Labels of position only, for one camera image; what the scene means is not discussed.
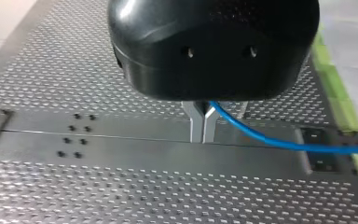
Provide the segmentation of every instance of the green edge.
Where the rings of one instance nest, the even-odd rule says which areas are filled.
[[[331,62],[321,34],[315,38],[312,54],[313,63],[321,78],[337,125],[344,131],[358,131],[356,111],[336,67]],[[355,155],[354,158],[358,167],[358,155]]]

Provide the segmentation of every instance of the textured steel sheet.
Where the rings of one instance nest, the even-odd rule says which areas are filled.
[[[358,178],[307,175],[300,153],[60,138],[3,134],[0,223],[358,223]]]

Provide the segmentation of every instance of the perforated metal surface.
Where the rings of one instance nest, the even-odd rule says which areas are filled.
[[[129,118],[187,119],[179,103],[135,92],[113,56],[106,22],[107,0],[53,1],[40,12],[19,52],[0,68],[0,107]],[[245,118],[330,124],[317,76],[308,68],[277,99],[250,103]],[[227,109],[243,115],[242,103]]]
[[[317,74],[308,63],[302,69],[296,85],[280,96],[267,101],[229,103],[225,109],[237,118],[280,120],[302,124],[328,126],[334,124]]]
[[[358,223],[345,182],[0,161],[0,223]]]

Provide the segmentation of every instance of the blue cable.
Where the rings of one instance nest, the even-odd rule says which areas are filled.
[[[220,104],[218,104],[215,101],[210,102],[211,106],[216,109],[219,114],[226,119],[228,122],[233,124],[235,127],[243,131],[248,136],[261,141],[267,145],[273,146],[273,147],[280,147],[285,148],[293,151],[309,151],[309,152],[325,152],[325,153],[337,153],[337,154],[352,154],[352,153],[358,153],[358,147],[327,147],[322,145],[300,145],[296,143],[291,142],[285,142],[276,138],[270,138],[266,137],[264,134],[255,131],[246,125],[244,125],[242,122],[240,122],[237,119],[234,119],[226,110],[224,110]]]

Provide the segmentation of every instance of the black plastic housing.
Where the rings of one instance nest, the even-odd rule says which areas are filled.
[[[262,100],[296,82],[319,25],[317,0],[111,0],[117,60],[158,99]]]

